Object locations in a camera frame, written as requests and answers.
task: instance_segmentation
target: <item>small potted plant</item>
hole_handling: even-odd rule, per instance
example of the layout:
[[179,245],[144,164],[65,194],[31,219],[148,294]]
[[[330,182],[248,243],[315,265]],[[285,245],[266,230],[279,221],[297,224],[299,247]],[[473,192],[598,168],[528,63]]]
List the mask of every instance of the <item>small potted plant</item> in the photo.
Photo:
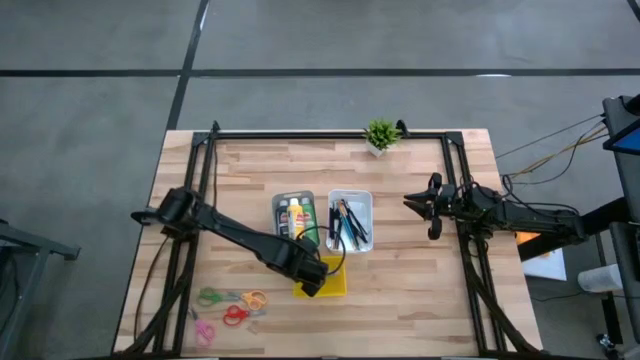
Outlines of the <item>small potted plant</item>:
[[389,146],[400,140],[402,132],[391,121],[383,118],[371,120],[369,129],[364,129],[364,137],[367,139],[367,149],[376,157],[384,154]]

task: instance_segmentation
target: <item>yellow tray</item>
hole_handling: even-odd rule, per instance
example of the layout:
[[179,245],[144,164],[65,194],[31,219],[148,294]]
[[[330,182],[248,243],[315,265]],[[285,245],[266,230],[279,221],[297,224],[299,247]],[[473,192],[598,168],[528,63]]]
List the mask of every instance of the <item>yellow tray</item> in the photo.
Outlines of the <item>yellow tray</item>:
[[[329,271],[333,271],[340,263],[342,256],[323,256],[322,261],[329,265]],[[347,295],[347,260],[340,268],[337,274],[327,276],[324,286],[318,291],[314,297],[329,297],[329,296],[345,296]],[[297,298],[307,298],[309,296],[302,291],[302,283],[295,283],[293,285],[293,296]]]

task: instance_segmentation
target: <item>paint bottle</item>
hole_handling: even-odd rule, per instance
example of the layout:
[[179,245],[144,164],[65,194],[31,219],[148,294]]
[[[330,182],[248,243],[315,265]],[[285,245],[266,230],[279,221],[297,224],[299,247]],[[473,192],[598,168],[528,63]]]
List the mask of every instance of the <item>paint bottle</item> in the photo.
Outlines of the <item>paint bottle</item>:
[[289,221],[287,220],[287,200],[280,201],[276,208],[276,233],[280,236],[289,236]]
[[289,220],[289,237],[295,240],[304,231],[304,211],[302,206],[298,204],[298,199],[289,200],[287,218]]
[[[304,211],[304,228],[309,229],[316,226],[316,214],[309,198],[302,198],[302,210]],[[304,233],[304,236],[313,240],[316,245],[319,245],[318,229],[309,230]]]

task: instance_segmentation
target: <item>scissors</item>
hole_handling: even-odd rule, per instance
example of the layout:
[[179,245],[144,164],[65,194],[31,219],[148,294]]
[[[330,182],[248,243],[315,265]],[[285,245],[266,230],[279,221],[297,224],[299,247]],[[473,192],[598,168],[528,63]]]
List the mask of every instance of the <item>scissors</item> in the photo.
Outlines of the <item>scissors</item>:
[[240,295],[236,293],[219,293],[211,287],[200,289],[200,295],[196,302],[200,306],[211,306],[223,301],[239,301]]
[[191,307],[191,316],[196,322],[196,344],[200,346],[211,346],[213,344],[213,338],[216,336],[216,332],[208,322],[200,320],[198,314],[193,307]]
[[264,314],[264,310],[249,311],[241,309],[237,305],[231,305],[227,309],[227,313],[222,318],[222,322],[224,322],[228,326],[237,326],[240,325],[244,321],[244,319],[248,318],[249,316],[259,316]]
[[260,310],[267,305],[267,295],[260,290],[253,290],[241,295],[251,310]]

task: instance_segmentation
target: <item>white pot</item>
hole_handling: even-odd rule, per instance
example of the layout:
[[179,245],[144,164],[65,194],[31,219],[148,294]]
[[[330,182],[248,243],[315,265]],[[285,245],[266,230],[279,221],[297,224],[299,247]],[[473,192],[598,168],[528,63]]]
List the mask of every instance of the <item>white pot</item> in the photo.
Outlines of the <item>white pot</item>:
[[387,149],[380,150],[377,147],[373,146],[373,144],[371,144],[369,141],[367,141],[366,144],[367,144],[367,150],[369,150],[369,152],[372,153],[375,157],[380,157],[380,155],[387,152]]

